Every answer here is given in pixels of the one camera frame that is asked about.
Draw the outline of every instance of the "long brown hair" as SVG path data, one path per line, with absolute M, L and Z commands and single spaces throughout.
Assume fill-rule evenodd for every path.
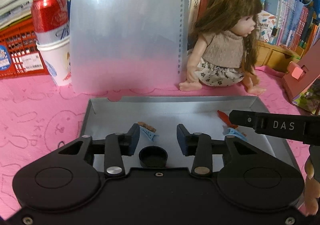
M 260 0 L 208 0 L 207 10 L 195 23 L 193 34 L 216 33 L 230 30 L 246 16 L 257 24 L 257 14 L 262 10 Z M 244 37 L 244 70 L 252 73 L 257 62 L 256 29 Z

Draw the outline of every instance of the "translucent plastic sheet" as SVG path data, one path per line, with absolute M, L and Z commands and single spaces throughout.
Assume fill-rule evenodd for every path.
M 187 21 L 188 0 L 72 0 L 75 92 L 179 83 Z

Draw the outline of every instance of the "pink tablecloth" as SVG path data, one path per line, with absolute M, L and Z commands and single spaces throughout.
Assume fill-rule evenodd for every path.
M 280 73 L 260 67 L 257 74 L 267 91 L 260 96 L 271 113 L 300 114 L 287 101 Z M 75 139 L 92 95 L 75 94 L 72 86 L 56 87 L 50 76 L 0 81 L 0 216 L 7 219 L 20 206 L 12 191 L 12 178 L 23 166 L 57 148 L 59 141 Z M 227 88 L 204 87 L 198 92 L 181 92 L 176 87 L 109 91 L 100 96 L 118 100 L 121 96 L 225 96 L 247 95 L 238 84 Z M 308 146 L 289 141 L 303 170 Z

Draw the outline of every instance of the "doll's face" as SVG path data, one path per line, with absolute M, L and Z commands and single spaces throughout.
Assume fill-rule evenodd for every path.
M 241 18 L 236 25 L 231 28 L 231 32 L 233 32 L 236 35 L 246 37 L 255 28 L 255 21 L 253 20 L 253 16 L 246 16 Z

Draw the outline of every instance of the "paper cup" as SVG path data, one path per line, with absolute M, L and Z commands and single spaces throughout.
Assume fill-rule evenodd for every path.
M 71 83 L 69 36 L 49 44 L 37 43 L 37 48 L 56 85 L 65 86 Z

